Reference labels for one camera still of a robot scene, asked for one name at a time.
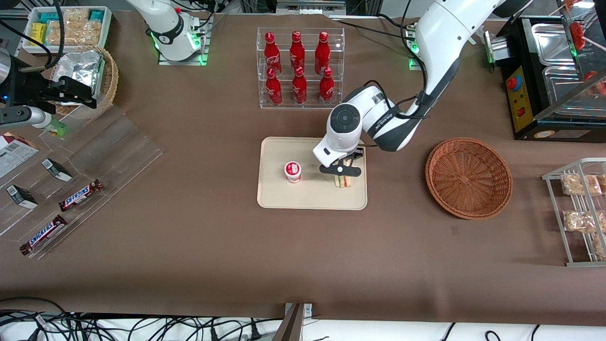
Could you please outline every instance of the red bottle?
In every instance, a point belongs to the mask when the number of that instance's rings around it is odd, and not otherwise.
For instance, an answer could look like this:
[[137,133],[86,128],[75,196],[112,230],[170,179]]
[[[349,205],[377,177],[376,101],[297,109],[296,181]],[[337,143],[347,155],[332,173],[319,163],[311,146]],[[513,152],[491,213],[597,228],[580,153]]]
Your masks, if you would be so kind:
[[282,103],[282,87],[280,86],[280,81],[276,78],[276,71],[274,69],[267,69],[265,87],[267,88],[270,104],[275,107],[280,105]]
[[282,73],[282,64],[280,63],[280,49],[275,43],[272,32],[265,34],[265,60],[267,67],[276,71],[276,76]]
[[301,43],[301,33],[299,31],[293,32],[293,44],[290,46],[290,65],[293,70],[300,66],[305,72],[305,48]]
[[324,77],[320,80],[320,104],[323,106],[329,106],[333,101],[333,88],[335,87],[335,81],[333,81],[333,69],[327,66],[324,69]]
[[303,68],[295,69],[295,77],[293,78],[293,100],[296,104],[303,104],[307,101],[307,80],[303,76]]
[[320,42],[316,47],[316,67],[315,71],[318,75],[324,72],[324,68],[328,66],[330,60],[330,46],[328,46],[328,33],[320,32]]

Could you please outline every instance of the brown table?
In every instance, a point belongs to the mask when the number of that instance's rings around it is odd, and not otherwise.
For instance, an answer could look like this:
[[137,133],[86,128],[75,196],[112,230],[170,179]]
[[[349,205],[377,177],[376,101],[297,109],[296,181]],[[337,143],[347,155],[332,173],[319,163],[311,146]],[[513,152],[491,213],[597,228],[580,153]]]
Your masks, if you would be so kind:
[[[514,141],[501,75],[484,67],[481,44],[465,46],[458,75],[404,150],[369,150],[364,210],[263,209],[261,141],[321,137],[328,112],[259,108],[256,28],[340,24],[231,15],[213,31],[206,67],[167,67],[156,65],[138,13],[115,16],[115,103],[165,154],[42,260],[0,242],[2,297],[88,312],[277,317],[300,301],[326,319],[606,325],[606,270],[564,267],[539,178],[603,157],[604,145]],[[345,30],[346,92],[371,78],[393,100],[419,90],[397,38]],[[496,218],[454,218],[428,193],[427,155],[453,137],[485,141],[509,164],[513,198]]]

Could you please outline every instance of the wire rack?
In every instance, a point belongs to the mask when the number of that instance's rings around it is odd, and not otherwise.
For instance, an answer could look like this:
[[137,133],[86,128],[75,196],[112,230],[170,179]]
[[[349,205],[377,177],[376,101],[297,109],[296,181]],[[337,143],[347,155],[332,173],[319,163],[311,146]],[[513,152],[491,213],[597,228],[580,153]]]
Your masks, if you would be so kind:
[[[585,195],[564,195],[556,196],[554,194],[553,185],[561,183],[561,176],[567,174],[579,175]],[[606,266],[606,259],[603,259],[596,254],[594,249],[594,242],[596,239],[601,244],[603,250],[606,250],[606,241],[604,240],[604,233],[606,226],[601,226],[601,221],[598,217],[598,211],[606,208],[604,201],[604,195],[591,196],[585,175],[596,175],[606,174],[606,158],[584,158],[577,162],[568,164],[562,168],[556,169],[553,172],[543,175],[543,180],[547,182],[547,188],[553,203],[553,209],[556,213],[562,239],[564,241],[564,247],[566,248],[566,255],[568,257],[567,266]],[[568,232],[564,228],[564,218],[562,214],[563,209],[574,209],[575,211],[590,212],[594,222],[596,222],[597,233],[581,233],[581,232]],[[587,255],[589,261],[575,261],[570,250],[571,238],[579,237],[582,235],[585,248],[587,249]]]

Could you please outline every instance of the wicker basket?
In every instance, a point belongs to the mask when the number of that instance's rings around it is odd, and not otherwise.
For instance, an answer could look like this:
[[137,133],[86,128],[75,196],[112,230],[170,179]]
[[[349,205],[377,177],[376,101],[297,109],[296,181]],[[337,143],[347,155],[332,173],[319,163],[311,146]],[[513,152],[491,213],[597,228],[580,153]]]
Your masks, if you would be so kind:
[[[83,120],[91,120],[107,111],[107,109],[112,106],[113,99],[116,96],[116,90],[118,89],[118,66],[108,51],[98,46],[90,45],[78,47],[75,52],[86,52],[91,50],[103,54],[103,58],[105,59],[105,67],[103,69],[103,79],[101,81],[101,100],[97,102],[97,108],[86,108],[86,110],[79,110],[77,115],[72,115],[74,118],[80,118]],[[56,66],[52,68],[51,78],[53,78],[55,75],[55,71]],[[57,108],[57,113],[67,115],[79,106],[55,105],[55,107]]]
[[427,159],[425,179],[436,201],[464,219],[492,218],[511,199],[513,179],[505,161],[472,138],[438,144]]

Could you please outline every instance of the white storage bin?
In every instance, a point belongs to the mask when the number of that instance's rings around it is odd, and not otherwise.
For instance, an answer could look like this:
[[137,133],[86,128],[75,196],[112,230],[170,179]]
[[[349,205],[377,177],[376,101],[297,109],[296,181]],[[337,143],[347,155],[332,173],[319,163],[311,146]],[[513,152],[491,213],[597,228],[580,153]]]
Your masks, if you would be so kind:
[[[65,11],[70,8],[86,8],[89,12],[92,10],[102,10],[104,12],[103,23],[101,24],[101,37],[99,38],[99,42],[97,43],[97,46],[105,47],[105,43],[107,42],[107,35],[109,34],[109,31],[110,31],[110,22],[112,21],[112,11],[110,11],[109,8],[107,8],[105,6],[77,6],[77,7],[62,6],[61,10]],[[40,14],[48,13],[48,12],[56,13],[57,10],[54,7],[34,7],[33,8],[32,12],[30,13],[30,15],[28,17],[27,26],[25,27],[26,36],[32,35],[32,24],[34,22],[40,22]],[[32,54],[45,54],[46,53],[46,52],[44,52],[42,47],[35,45],[25,39],[23,39],[22,47],[25,51],[28,51],[29,53],[32,53]],[[59,46],[46,46],[46,47],[48,48],[48,50],[51,53],[59,52]],[[64,53],[74,52],[78,47],[80,47],[80,46],[64,46],[63,52]]]

